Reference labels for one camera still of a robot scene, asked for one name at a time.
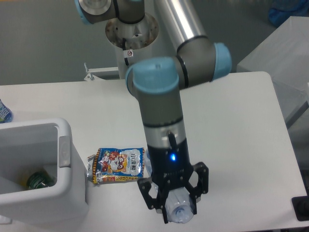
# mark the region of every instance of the white plastic container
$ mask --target white plastic container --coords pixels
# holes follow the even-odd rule
[[[27,170],[53,164],[57,169],[54,186],[25,191],[16,188]],[[85,172],[64,119],[0,125],[0,189],[6,189],[0,192],[0,215],[28,224],[85,215]]]

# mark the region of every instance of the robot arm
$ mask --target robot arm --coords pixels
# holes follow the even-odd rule
[[[197,200],[208,192],[208,168],[202,162],[190,163],[174,61],[153,58],[134,64],[128,72],[131,70],[152,166],[151,177],[138,180],[143,198],[148,208],[162,213],[167,223],[169,191],[185,187],[196,214]],[[198,174],[196,187],[189,183],[193,171]],[[156,199],[149,195],[152,182],[158,185]]]
[[[121,27],[124,32],[145,18],[143,0],[76,1],[89,22],[117,17],[124,25]],[[96,10],[87,9],[83,5],[86,3]],[[126,86],[140,105],[153,169],[151,177],[139,179],[138,185],[148,208],[161,212],[167,223],[165,202],[170,190],[185,187],[194,204],[194,214],[197,200],[208,192],[207,166],[202,162],[190,163],[179,91],[229,74],[232,62],[224,44],[209,41],[191,1],[155,0],[155,3],[177,55],[142,60],[129,66]],[[127,39],[123,41],[125,49]],[[196,187],[189,183],[193,171],[198,174]],[[152,182],[158,185],[156,199],[149,195]]]
[[[135,24],[145,15],[144,1],[141,0],[75,0],[75,4],[82,21],[90,24],[112,18]]]

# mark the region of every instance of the bottle label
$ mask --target bottle label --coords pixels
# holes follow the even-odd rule
[[[4,121],[10,111],[0,101],[0,122]]]

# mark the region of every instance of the snack bag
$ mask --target snack bag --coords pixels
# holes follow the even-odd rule
[[[143,148],[100,148],[88,157],[88,177],[94,184],[143,177]]]

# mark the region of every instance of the silver metal tube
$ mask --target silver metal tube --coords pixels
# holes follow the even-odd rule
[[[155,0],[155,3],[175,50],[193,37],[206,36],[191,0]]]

